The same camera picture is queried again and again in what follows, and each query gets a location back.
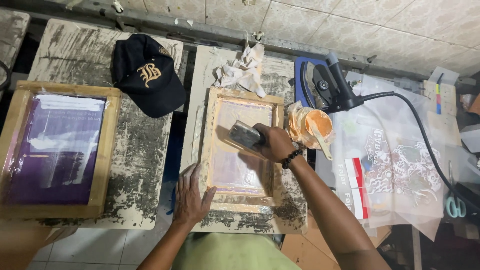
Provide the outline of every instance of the beaded bracelet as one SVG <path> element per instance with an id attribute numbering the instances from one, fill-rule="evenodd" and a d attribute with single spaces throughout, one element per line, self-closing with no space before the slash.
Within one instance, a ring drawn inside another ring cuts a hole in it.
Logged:
<path id="1" fill-rule="evenodd" d="M 297 149 L 295 151 L 293 151 L 290 155 L 288 155 L 288 158 L 284 159 L 283 162 L 282 162 L 282 168 L 284 170 L 288 169 L 288 164 L 290 163 L 290 161 L 292 161 L 292 159 L 298 155 L 301 155 L 303 154 L 303 151 L 300 150 L 300 149 Z"/>

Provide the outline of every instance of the baseball cap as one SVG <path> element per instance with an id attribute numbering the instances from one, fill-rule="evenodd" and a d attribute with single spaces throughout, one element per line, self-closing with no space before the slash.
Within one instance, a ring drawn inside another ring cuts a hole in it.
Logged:
<path id="1" fill-rule="evenodd" d="M 152 118 L 165 116 L 185 103 L 186 93 L 167 49 L 144 34 L 117 40 L 113 51 L 114 86 Z"/>

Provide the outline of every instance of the teal scissors handle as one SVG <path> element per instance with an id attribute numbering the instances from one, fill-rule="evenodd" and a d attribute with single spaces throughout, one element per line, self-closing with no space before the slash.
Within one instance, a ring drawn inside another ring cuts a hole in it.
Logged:
<path id="1" fill-rule="evenodd" d="M 446 206 L 447 214 L 452 217 L 464 217 L 467 214 L 465 203 L 459 198 L 448 197 Z"/>

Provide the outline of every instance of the tile wall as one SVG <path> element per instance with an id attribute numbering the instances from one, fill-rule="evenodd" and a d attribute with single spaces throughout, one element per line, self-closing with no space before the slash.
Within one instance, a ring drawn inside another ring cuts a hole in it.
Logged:
<path id="1" fill-rule="evenodd" d="M 125 7 L 462 75 L 480 71 L 480 0 L 121 0 Z"/>

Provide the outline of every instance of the screen printing frame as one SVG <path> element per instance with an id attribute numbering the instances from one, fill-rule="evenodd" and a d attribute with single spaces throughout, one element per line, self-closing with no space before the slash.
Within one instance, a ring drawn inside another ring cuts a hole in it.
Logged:
<path id="1" fill-rule="evenodd" d="M 272 127 L 277 126 L 283 128 L 283 97 L 267 95 L 264 98 L 261 98 L 253 92 L 226 89 L 214 86 L 210 87 L 207 113 L 205 118 L 204 139 L 202 144 L 202 170 L 199 177 L 199 188 L 201 193 L 205 192 L 205 190 L 208 190 L 210 188 L 208 172 L 210 160 L 212 158 L 213 132 L 215 132 L 214 123 L 217 109 L 216 104 L 219 98 L 225 98 L 229 100 L 244 100 L 246 102 L 272 106 Z M 271 183 L 269 187 L 269 195 L 259 196 L 228 194 L 224 192 L 219 192 L 217 190 L 212 200 L 212 205 L 210 209 L 250 213 L 273 213 L 275 211 L 274 208 L 281 207 L 285 202 L 285 194 L 284 192 L 282 192 L 282 165 L 280 163 L 271 163 L 270 177 Z"/>
<path id="2" fill-rule="evenodd" d="M 106 104 L 97 147 L 97 156 L 86 205 L 4 204 L 12 169 L 20 150 L 25 126 L 37 93 L 74 97 L 104 97 Z M 113 87 L 80 86 L 49 82 L 18 81 L 0 136 L 0 218 L 96 218 L 103 213 L 111 158 L 115 144 L 122 93 Z"/>

